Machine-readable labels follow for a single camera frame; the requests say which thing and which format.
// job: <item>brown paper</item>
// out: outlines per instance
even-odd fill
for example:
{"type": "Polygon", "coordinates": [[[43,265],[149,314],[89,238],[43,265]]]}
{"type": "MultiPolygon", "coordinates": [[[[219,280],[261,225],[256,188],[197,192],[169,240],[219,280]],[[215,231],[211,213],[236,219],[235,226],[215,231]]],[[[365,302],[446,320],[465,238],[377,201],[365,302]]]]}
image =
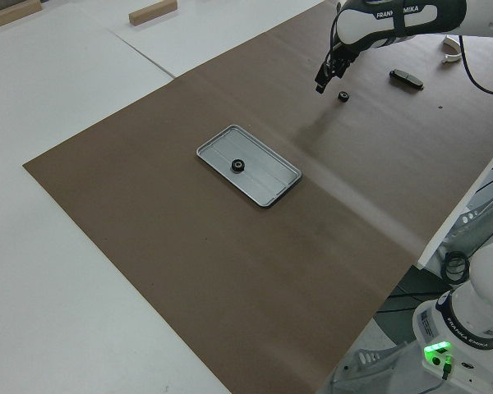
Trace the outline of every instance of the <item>brown paper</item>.
{"type": "Polygon", "coordinates": [[[493,98],[438,39],[363,53],[316,93],[333,17],[322,3],[25,165],[234,394],[318,389],[493,156],[493,98]],[[230,124],[303,170],[273,208],[196,156],[230,124]]]}

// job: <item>metal tray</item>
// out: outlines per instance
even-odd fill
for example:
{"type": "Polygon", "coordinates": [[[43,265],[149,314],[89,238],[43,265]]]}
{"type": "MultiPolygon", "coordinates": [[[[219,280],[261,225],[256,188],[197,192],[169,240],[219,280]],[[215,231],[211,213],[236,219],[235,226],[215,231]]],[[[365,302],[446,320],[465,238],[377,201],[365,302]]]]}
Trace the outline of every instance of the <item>metal tray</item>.
{"type": "Polygon", "coordinates": [[[231,125],[196,151],[256,204],[268,208],[296,184],[302,172],[240,126],[231,125]],[[240,159],[232,169],[233,161],[240,159]]]}

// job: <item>black round object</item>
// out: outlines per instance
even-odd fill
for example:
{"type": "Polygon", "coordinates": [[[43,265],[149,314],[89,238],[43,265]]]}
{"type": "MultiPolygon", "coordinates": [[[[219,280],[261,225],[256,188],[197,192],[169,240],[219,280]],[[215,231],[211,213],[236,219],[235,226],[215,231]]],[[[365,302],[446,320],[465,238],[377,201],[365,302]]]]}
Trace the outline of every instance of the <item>black round object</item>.
{"type": "Polygon", "coordinates": [[[243,162],[240,158],[236,158],[232,161],[232,171],[239,172],[245,171],[245,162],[243,162]]]}
{"type": "Polygon", "coordinates": [[[341,91],[338,93],[338,100],[341,101],[342,103],[346,103],[349,97],[350,96],[348,95],[347,92],[341,91]]]}

